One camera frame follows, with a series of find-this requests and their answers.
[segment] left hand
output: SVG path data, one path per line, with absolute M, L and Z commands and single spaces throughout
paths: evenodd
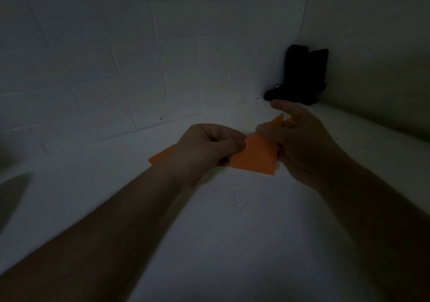
M 159 161 L 176 180 L 191 182 L 218 165 L 222 158 L 242 151 L 246 135 L 218 124 L 195 124 Z

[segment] right hand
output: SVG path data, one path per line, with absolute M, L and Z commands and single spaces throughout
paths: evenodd
M 278 160 L 296 180 L 319 191 L 330 177 L 352 163 L 321 120 L 307 109 L 279 99 L 272 100 L 271 107 L 288 113 L 292 121 L 285 120 L 282 126 L 263 123 L 256 131 L 260 136 L 280 143 Z

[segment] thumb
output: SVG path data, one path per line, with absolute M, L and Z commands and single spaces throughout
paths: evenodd
M 260 136 L 266 139 L 269 139 L 274 142 L 285 143 L 290 130 L 273 125 L 269 122 L 257 126 L 256 131 Z
M 246 144 L 243 140 L 227 139 L 223 141 L 214 142 L 216 157 L 218 159 L 227 157 L 228 155 L 239 153 L 245 149 Z

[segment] forearm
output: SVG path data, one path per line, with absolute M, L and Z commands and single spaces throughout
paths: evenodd
M 121 293 L 153 248 L 181 184 L 152 167 L 0 277 L 3 301 L 100 301 Z
M 319 190 L 376 281 L 399 301 L 428 301 L 430 218 L 354 161 Z

